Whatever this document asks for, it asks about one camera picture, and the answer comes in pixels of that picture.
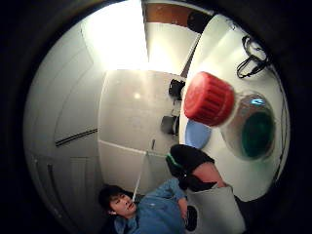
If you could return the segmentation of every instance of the black cable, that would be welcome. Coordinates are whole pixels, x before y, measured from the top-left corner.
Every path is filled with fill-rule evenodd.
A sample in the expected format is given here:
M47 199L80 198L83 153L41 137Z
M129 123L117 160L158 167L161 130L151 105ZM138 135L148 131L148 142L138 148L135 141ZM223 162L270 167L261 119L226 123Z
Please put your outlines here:
M265 59L260 59L257 56L253 55L250 51L250 47L252 46L252 42L254 41L253 38L250 36L244 36L242 38L242 44L243 48L248 55L248 58L242 61L238 66L237 66L237 76L240 79L243 79L245 77L250 77L252 75L255 75L259 71L263 70L264 67L270 64L268 57L265 57ZM263 51L261 48L253 48L256 51ZM242 71L244 68L251 62L254 61L256 63L256 66L253 68L253 70L247 74L243 74Z

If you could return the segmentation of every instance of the person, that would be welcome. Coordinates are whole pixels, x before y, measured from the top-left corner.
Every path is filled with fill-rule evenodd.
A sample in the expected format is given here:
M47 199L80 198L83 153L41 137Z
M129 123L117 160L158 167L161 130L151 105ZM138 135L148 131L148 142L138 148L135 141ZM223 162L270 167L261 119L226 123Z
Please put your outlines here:
M110 215L117 215L114 226L118 234L179 234L196 228L196 210L188 206L186 189L193 192L230 186L215 166L215 160L200 149L184 144L173 145L166 158L174 178L147 193L136 205L116 185L106 185L98 201ZM249 205L235 200L245 221Z
M138 204L117 185L104 186L98 201L108 214L117 215L114 226L118 234L185 233L187 201L177 178L147 193Z

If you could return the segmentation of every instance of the red cap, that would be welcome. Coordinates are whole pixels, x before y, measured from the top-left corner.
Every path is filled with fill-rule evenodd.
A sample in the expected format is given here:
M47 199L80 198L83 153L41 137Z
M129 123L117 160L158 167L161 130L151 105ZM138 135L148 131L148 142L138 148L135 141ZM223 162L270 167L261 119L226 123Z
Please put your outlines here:
M210 73L201 71L188 86L184 113L191 120L208 126L222 124L234 106L232 86Z

